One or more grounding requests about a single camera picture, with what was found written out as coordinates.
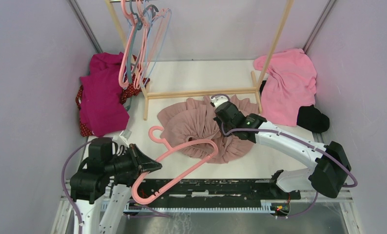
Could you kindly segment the dusty pink skirt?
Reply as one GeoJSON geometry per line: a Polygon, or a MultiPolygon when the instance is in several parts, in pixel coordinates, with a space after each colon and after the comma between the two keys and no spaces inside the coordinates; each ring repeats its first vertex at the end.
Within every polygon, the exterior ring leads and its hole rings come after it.
{"type": "Polygon", "coordinates": [[[172,147],[198,139],[212,140],[218,147],[218,154],[209,163],[224,164],[242,158],[252,149],[253,143],[236,136],[224,136],[214,120],[210,102],[209,96],[204,96],[203,100],[188,98],[162,109],[157,115],[164,128],[160,137],[172,147]]]}

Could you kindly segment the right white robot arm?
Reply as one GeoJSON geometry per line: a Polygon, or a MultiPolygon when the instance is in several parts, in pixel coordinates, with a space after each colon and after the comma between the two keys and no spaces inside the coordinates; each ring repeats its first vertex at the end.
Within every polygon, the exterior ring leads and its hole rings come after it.
{"type": "Polygon", "coordinates": [[[343,146],[335,141],[323,143],[304,139],[282,130],[257,114],[244,114],[225,97],[213,97],[215,118],[225,136],[236,136],[255,144],[269,146],[303,165],[304,169],[277,171],[268,186],[271,197],[281,199],[287,193],[314,189],[319,194],[336,198],[342,188],[356,187],[351,165],[343,146]]]}

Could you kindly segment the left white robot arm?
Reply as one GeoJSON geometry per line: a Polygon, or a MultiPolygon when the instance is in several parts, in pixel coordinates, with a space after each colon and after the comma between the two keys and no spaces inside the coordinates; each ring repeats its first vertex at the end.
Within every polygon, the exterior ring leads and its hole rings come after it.
{"type": "Polygon", "coordinates": [[[75,212],[76,234],[115,234],[130,198],[139,195],[136,179],[155,172],[161,163],[135,144],[119,145],[110,137],[85,144],[88,156],[71,177],[66,197],[75,212]]]}

